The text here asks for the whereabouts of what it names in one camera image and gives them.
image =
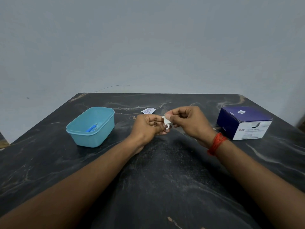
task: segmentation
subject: wall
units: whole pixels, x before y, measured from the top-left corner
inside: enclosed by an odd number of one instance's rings
[[[238,93],[305,112],[305,0],[1,0],[9,142],[78,92]]]

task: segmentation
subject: forearm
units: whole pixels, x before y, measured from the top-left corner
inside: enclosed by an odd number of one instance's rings
[[[253,160],[230,141],[216,156],[276,228],[305,228],[305,194]]]
[[[126,139],[61,182],[0,218],[1,228],[72,228],[132,157]]]

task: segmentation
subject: purple box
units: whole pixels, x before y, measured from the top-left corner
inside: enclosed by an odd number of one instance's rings
[[[222,107],[217,124],[232,140],[262,138],[272,123],[272,117],[253,107]]]

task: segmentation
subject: fingernail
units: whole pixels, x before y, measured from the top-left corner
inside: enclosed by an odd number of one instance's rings
[[[165,115],[165,118],[168,119],[168,120],[170,120],[170,114],[166,114],[166,115]]]

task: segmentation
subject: table top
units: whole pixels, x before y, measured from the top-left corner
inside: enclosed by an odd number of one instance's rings
[[[222,106],[256,106],[269,113],[241,95],[79,93],[0,151],[0,215],[121,142],[142,110],[156,108],[155,114],[164,115],[188,105],[199,106],[213,127]],[[113,108],[115,127],[101,146],[77,146],[66,126],[94,106]],[[234,144],[304,192],[305,134],[272,116],[262,139]],[[132,157],[79,227],[272,228],[219,161],[181,128],[155,137]]]

